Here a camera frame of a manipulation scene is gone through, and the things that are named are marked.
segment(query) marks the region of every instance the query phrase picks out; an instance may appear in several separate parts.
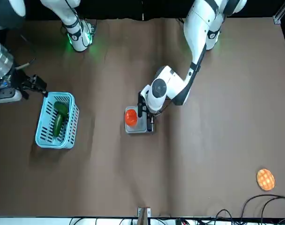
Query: green vegetable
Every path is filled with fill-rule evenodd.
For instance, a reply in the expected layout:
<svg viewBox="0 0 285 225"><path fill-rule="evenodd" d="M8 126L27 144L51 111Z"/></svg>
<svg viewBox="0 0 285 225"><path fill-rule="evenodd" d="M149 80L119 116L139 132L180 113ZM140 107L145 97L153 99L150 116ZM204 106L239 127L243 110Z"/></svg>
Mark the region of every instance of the green vegetable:
<svg viewBox="0 0 285 225"><path fill-rule="evenodd" d="M61 102L55 102L54 107L59 114L63 115L64 117L68 117L68 108L65 104Z"/></svg>
<svg viewBox="0 0 285 225"><path fill-rule="evenodd" d="M53 128L53 136L54 137L59 136L63 121L64 121L64 117L62 115L58 114L56 117L56 120L55 120L54 128Z"/></svg>
<svg viewBox="0 0 285 225"><path fill-rule="evenodd" d="M66 107L65 104L61 102L55 102L54 108L58 111L58 114L54 123L53 136L58 137L60 134L63 121L65 118L68 117L68 108Z"/></svg>

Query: orange fruit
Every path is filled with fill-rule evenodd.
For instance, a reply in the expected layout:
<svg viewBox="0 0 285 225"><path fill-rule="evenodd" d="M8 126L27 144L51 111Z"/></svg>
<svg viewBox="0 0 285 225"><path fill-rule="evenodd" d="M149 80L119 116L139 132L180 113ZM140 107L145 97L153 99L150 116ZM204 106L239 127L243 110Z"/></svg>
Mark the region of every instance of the orange fruit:
<svg viewBox="0 0 285 225"><path fill-rule="evenodd" d="M129 109L126 111L125 122L130 127L133 127L137 124L137 114L134 109Z"/></svg>

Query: blue plastic basket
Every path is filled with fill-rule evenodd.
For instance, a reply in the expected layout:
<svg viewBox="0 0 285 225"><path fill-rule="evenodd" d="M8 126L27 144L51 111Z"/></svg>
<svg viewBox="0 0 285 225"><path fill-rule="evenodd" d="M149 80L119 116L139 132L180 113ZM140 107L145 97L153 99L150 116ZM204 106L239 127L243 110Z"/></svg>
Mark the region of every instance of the blue plastic basket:
<svg viewBox="0 0 285 225"><path fill-rule="evenodd" d="M63 122L58 137L53 137L53 128L57 116L54 109L55 102L62 102L69 107L68 118ZM48 97L44 98L40 112L38 127L36 130L35 141L41 148L71 149L74 146L79 109L75 104L74 96L67 92L49 92Z"/></svg>

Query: metal clamp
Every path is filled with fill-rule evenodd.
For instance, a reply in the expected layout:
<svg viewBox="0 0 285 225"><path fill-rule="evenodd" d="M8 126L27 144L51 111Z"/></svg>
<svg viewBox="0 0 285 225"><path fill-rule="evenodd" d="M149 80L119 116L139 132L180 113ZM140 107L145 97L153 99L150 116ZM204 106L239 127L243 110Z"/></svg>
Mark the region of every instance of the metal clamp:
<svg viewBox="0 0 285 225"><path fill-rule="evenodd" d="M273 16L274 24L280 25L281 19L284 16L284 14L285 14L285 3L280 7L280 9Z"/></svg>
<svg viewBox="0 0 285 225"><path fill-rule="evenodd" d="M148 218L151 217L151 208L138 208L137 216L137 225L148 225Z"/></svg>

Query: green led light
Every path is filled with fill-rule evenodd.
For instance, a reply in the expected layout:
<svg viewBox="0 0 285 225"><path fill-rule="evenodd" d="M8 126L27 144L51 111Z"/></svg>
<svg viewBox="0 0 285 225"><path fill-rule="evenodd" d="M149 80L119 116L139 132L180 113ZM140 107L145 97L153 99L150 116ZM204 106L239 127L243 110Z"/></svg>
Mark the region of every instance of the green led light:
<svg viewBox="0 0 285 225"><path fill-rule="evenodd" d="M67 36L68 36L68 39L69 39L69 43L70 43L71 45L73 45L73 44L72 44L71 37L70 37L69 35L67 35Z"/></svg>
<svg viewBox="0 0 285 225"><path fill-rule="evenodd" d="M85 37L87 39L87 42L91 44L91 35L89 33L85 33Z"/></svg>

